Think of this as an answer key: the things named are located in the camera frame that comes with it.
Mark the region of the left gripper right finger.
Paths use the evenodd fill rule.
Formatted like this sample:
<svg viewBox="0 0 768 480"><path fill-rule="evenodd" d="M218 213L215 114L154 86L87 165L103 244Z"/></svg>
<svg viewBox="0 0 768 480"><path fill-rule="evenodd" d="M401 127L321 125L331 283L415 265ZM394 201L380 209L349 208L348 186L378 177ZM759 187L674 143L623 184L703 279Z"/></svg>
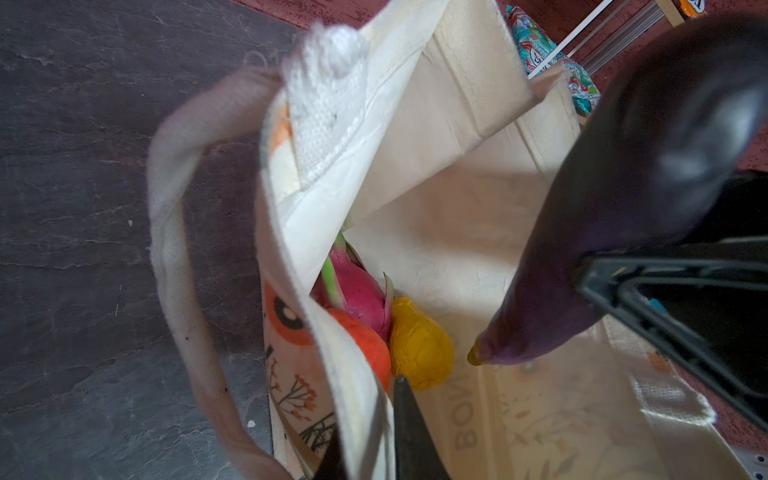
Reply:
<svg viewBox="0 0 768 480"><path fill-rule="evenodd" d="M449 480L408 379L393 387L397 480Z"/></svg>

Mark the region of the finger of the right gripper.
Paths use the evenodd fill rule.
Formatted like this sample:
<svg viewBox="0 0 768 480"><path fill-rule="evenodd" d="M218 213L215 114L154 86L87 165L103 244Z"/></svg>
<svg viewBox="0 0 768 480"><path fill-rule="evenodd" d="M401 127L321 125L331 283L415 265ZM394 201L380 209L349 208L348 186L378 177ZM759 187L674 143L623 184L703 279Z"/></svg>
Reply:
<svg viewBox="0 0 768 480"><path fill-rule="evenodd" d="M604 252L575 288L761 428L767 426L767 240Z"/></svg>

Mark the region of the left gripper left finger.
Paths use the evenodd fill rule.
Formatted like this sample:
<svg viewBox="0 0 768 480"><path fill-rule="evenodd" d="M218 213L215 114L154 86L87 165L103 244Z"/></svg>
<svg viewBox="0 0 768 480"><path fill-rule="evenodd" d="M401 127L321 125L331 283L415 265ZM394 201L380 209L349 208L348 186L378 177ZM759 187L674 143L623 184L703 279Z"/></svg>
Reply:
<svg viewBox="0 0 768 480"><path fill-rule="evenodd" d="M346 480L345 464L342 455L339 429L333 431L322 461L313 476L313 480Z"/></svg>

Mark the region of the yellow lemon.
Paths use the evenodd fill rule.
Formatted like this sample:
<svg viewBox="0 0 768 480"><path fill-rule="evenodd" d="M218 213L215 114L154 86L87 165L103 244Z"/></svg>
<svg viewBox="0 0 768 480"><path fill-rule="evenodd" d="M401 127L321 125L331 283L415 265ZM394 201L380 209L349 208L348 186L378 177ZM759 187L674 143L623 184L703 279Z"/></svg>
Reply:
<svg viewBox="0 0 768 480"><path fill-rule="evenodd" d="M392 374L405 376L415 391L443 383L454 363L454 345L447 331L407 296L394 298L391 323Z"/></svg>

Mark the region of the red tomato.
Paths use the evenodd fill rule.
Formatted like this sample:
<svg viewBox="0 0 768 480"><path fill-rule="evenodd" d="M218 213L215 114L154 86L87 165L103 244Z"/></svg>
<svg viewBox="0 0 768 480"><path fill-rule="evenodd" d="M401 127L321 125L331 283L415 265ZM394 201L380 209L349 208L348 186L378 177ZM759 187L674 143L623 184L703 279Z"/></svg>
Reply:
<svg viewBox="0 0 768 480"><path fill-rule="evenodd" d="M391 382L391 358L385 341L370 327L343 310L327 308L326 312L353 338L382 387L388 391Z"/></svg>

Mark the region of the purple eggplant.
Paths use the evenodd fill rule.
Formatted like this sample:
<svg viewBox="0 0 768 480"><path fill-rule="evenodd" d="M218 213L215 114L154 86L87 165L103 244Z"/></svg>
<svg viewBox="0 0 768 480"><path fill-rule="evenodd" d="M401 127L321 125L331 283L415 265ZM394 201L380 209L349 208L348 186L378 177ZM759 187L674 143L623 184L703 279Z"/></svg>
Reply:
<svg viewBox="0 0 768 480"><path fill-rule="evenodd" d="M682 241L766 115L764 16L712 15L648 44L613 78L559 168L469 363L525 363L598 322L574 285L582 260Z"/></svg>

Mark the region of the pink dragon fruit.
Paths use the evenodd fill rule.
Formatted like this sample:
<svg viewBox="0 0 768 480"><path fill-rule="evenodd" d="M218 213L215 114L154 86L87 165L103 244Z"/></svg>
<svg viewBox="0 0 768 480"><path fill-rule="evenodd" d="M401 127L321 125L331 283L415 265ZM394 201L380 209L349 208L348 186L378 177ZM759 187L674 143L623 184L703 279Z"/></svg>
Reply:
<svg viewBox="0 0 768 480"><path fill-rule="evenodd" d="M384 274L385 288L367 271L360 256L339 232L326 257L311 296L325 308L342 310L389 342L394 287Z"/></svg>

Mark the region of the orange Fox's candy bag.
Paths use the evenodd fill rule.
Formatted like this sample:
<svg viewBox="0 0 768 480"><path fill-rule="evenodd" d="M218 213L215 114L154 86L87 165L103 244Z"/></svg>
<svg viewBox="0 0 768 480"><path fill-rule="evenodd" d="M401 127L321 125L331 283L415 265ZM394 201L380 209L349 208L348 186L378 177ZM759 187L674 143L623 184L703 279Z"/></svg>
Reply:
<svg viewBox="0 0 768 480"><path fill-rule="evenodd" d="M705 0L678 0L676 7L686 19L701 18L707 15Z"/></svg>

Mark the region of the cream canvas tote bag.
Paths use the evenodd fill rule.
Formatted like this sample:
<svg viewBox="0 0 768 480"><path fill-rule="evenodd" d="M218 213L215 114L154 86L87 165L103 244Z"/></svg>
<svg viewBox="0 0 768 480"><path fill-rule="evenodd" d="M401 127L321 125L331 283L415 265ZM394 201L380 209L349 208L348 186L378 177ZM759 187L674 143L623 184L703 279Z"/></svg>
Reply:
<svg viewBox="0 0 768 480"><path fill-rule="evenodd" d="M338 428L347 479L396 479L386 391L311 296L339 232L454 345L415 391L450 479L744 479L681 366L612 315L516 365L467 356L501 306L581 132L557 70L529 78L492 1L393 1L314 24L279 69L244 67L158 129L151 262L194 397L246 479L313 478ZM278 436L246 431L196 294L184 195L206 150L261 135L255 246Z"/></svg>

